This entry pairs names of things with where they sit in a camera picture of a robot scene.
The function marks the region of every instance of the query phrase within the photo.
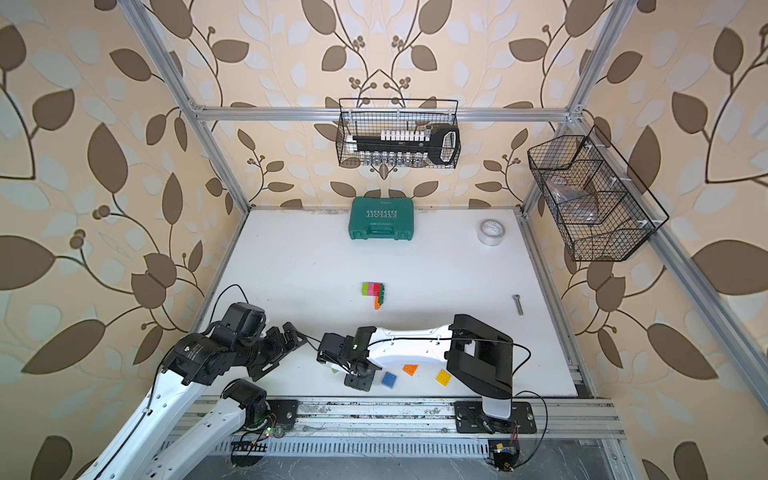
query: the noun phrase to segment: roll of tape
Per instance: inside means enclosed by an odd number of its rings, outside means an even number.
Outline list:
[[[486,245],[499,245],[504,239],[504,225],[498,220],[483,220],[478,225],[478,238]]]

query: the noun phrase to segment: wall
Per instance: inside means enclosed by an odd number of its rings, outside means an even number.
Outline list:
[[[641,0],[586,115],[763,348],[766,13]],[[650,245],[623,263],[574,263],[547,207],[531,218],[597,394],[614,400],[646,476],[764,478],[768,417]]]
[[[525,151],[552,136],[542,122],[467,124],[456,169],[343,168],[329,140],[336,125],[284,122],[280,130],[269,123],[223,121],[215,131],[258,207],[348,207],[363,195],[413,197],[417,207],[517,205],[533,183]]]
[[[72,478],[101,452],[240,219],[147,60],[114,2],[0,3],[3,478]]]
[[[567,15],[560,0],[145,5],[199,104],[329,108],[344,97],[562,108],[610,8],[601,0],[578,2]],[[339,167],[330,122],[211,127],[247,198],[260,207],[344,207],[364,194],[415,197],[420,207],[483,207],[521,203],[531,183],[521,153],[551,138],[555,126],[462,124],[456,170],[392,171]]]
[[[322,107],[325,98],[455,98],[564,107],[605,0],[148,0],[197,103]]]
[[[658,2],[637,12],[589,115],[652,181],[670,227],[768,351],[768,4]],[[634,56],[633,70],[621,58]]]

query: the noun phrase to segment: black wire basket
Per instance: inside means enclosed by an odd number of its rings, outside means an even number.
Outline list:
[[[458,101],[407,98],[339,99],[339,165],[455,168],[461,151]]]
[[[621,262],[667,220],[669,214],[624,159],[617,174],[599,147],[605,136],[563,135],[528,150],[536,184],[552,212],[565,248],[576,261]],[[627,189],[648,193],[657,212],[644,209]]]

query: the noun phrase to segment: white table surface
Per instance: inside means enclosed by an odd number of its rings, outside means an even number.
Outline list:
[[[496,247],[477,238],[486,218],[507,230]],[[515,374],[514,392],[576,395],[512,210],[416,210],[411,241],[351,240],[348,223],[348,210],[251,211],[215,297],[239,283],[250,303],[266,310],[267,328],[290,321],[317,339],[324,333],[354,336],[361,326],[428,329],[466,313],[533,352]],[[380,310],[361,294],[363,282],[385,284]],[[515,293],[524,316],[517,314]],[[225,292],[214,321],[240,301],[236,287]],[[514,349],[515,366],[525,357],[523,349]],[[394,389],[382,385],[384,372],[377,372],[370,392],[360,392],[343,385],[343,372],[334,374],[315,358],[313,349],[302,346],[257,384],[270,396],[477,396],[456,378],[447,387],[437,383],[436,366],[420,366],[413,377],[402,367],[387,369],[397,375]],[[218,395],[230,380],[246,376],[244,367],[232,368],[206,394]]]

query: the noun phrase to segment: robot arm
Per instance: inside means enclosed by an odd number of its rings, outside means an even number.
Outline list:
[[[512,338],[469,315],[436,329],[393,331],[366,326],[355,336],[326,333],[317,361],[347,372],[344,385],[368,392],[376,370],[437,364],[482,396],[483,411],[508,419],[512,398]]]
[[[246,366],[252,380],[258,380],[306,343],[291,323],[283,325],[283,332],[272,327],[263,333],[265,323],[259,307],[233,303],[205,332],[180,339],[161,363],[144,401],[80,478],[183,478],[217,443],[244,425],[258,426],[269,415],[266,392],[238,379],[224,390],[215,409],[153,457],[217,376],[232,366]]]

